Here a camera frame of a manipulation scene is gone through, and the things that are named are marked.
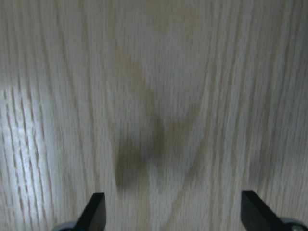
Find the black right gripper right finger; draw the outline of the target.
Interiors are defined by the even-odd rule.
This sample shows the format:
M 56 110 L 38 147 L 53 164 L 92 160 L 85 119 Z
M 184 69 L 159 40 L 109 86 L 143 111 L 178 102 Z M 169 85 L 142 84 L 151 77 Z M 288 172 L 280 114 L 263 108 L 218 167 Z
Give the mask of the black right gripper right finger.
M 247 231 L 285 231 L 286 226 L 252 190 L 241 192 L 241 222 Z

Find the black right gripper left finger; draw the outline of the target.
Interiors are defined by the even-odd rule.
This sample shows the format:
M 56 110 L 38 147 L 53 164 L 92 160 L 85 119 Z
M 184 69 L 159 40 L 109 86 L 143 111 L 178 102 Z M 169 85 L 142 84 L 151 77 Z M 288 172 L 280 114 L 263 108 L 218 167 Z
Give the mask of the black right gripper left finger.
M 103 231 L 106 227 L 104 193 L 94 193 L 73 227 L 74 231 Z

